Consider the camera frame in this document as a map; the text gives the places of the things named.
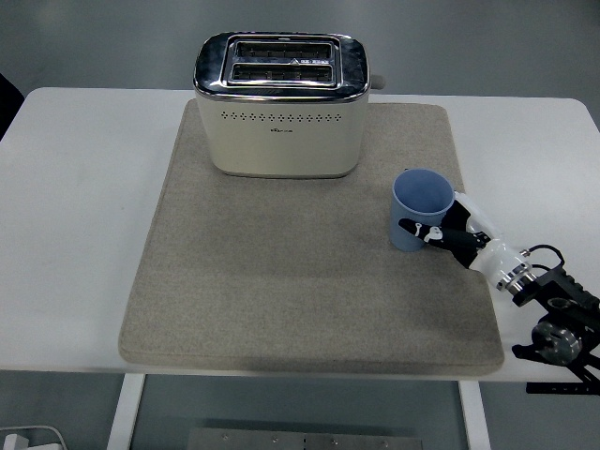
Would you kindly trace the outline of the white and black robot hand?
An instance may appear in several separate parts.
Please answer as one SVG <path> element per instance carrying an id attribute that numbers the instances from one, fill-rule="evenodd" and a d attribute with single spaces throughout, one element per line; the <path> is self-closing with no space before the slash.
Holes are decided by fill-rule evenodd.
<path id="1" fill-rule="evenodd" d="M 451 252 L 462 266 L 483 274 L 499 291 L 517 293 L 535 280 L 533 266 L 524 253 L 509 246 L 483 211 L 462 192 L 455 193 L 441 224 L 402 218 L 398 225 L 425 244 Z"/>

